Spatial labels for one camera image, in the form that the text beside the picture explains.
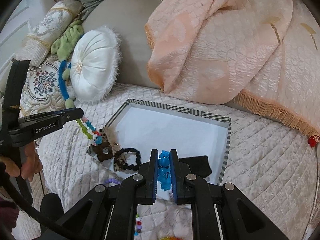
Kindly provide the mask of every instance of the metal screw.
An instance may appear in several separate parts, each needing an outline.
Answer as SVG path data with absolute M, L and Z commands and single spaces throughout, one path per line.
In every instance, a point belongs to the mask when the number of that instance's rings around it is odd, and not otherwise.
M 142 180 L 142 179 L 143 179 L 143 176 L 142 176 L 141 174 L 136 174 L 136 175 L 133 176 L 133 179 L 134 179 L 135 181 L 139 181 L 139 180 Z
M 196 178 L 197 178 L 197 176 L 194 175 L 194 174 L 192 174 L 192 173 L 189 173 L 189 174 L 187 175 L 187 179 L 188 179 L 188 180 L 195 180 Z
M 227 189 L 227 190 L 233 190 L 235 188 L 235 185 L 233 185 L 232 183 L 228 182 L 224 185 L 224 187 Z
M 106 189 L 106 187 L 105 186 L 103 186 L 103 185 L 97 185 L 95 188 L 94 188 L 94 190 L 96 191 L 96 192 L 103 192 L 104 190 Z

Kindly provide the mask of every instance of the green plush toy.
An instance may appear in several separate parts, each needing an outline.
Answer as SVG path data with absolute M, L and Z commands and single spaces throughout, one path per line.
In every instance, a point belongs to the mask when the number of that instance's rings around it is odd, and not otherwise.
M 74 50 L 78 40 L 83 36 L 84 31 L 82 26 L 80 25 L 81 21 L 76 20 L 69 25 L 64 34 L 58 38 L 51 46 L 51 54 L 56 54 L 61 64 L 59 67 L 59 87 L 61 90 L 61 94 L 65 100 L 66 108 L 75 107 L 73 101 L 69 98 L 65 80 L 70 78 L 70 67 L 67 67 L 67 60 Z
M 52 44 L 51 54 L 57 53 L 59 61 L 62 62 L 63 60 L 68 59 L 78 40 L 84 34 L 80 24 L 80 20 L 71 23 L 64 34 Z

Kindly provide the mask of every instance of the patterned pillow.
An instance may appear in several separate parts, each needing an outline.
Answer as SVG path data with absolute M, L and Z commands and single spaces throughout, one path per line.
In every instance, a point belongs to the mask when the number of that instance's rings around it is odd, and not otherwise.
M 57 2 L 23 40 L 14 58 L 30 60 L 30 66 L 37 69 L 48 55 L 53 42 L 64 33 L 81 8 L 82 4 L 79 1 Z
M 20 101 L 23 116 L 65 108 L 58 82 L 59 66 L 56 55 L 50 55 L 35 72 L 28 71 Z M 70 98 L 75 99 L 70 80 L 66 81 L 66 86 Z

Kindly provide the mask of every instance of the black fabric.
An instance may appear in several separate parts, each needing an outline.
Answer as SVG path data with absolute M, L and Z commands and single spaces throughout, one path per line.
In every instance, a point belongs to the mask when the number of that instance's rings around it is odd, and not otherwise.
M 54 193 L 45 195 L 41 201 L 40 213 L 54 222 L 62 217 L 64 212 L 59 196 Z M 41 234 L 46 230 L 45 226 L 40 225 Z
M 207 156 L 180 158 L 179 161 L 188 164 L 191 172 L 201 178 L 206 178 L 212 173 Z

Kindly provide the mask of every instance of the black hair tie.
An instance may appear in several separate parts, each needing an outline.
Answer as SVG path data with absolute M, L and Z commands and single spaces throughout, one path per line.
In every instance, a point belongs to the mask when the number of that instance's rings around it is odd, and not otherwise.
M 135 155 L 136 155 L 136 165 L 134 165 L 134 164 L 128 165 L 126 162 L 120 160 L 121 154 L 125 153 L 125 152 L 127 152 L 127 153 L 135 153 Z M 114 162 L 122 170 L 138 171 L 138 169 L 139 169 L 139 167 L 141 165 L 141 155 L 140 155 L 140 152 L 135 148 L 125 148 L 125 149 L 122 148 L 121 150 L 119 150 L 119 151 L 117 151 L 115 153 Z

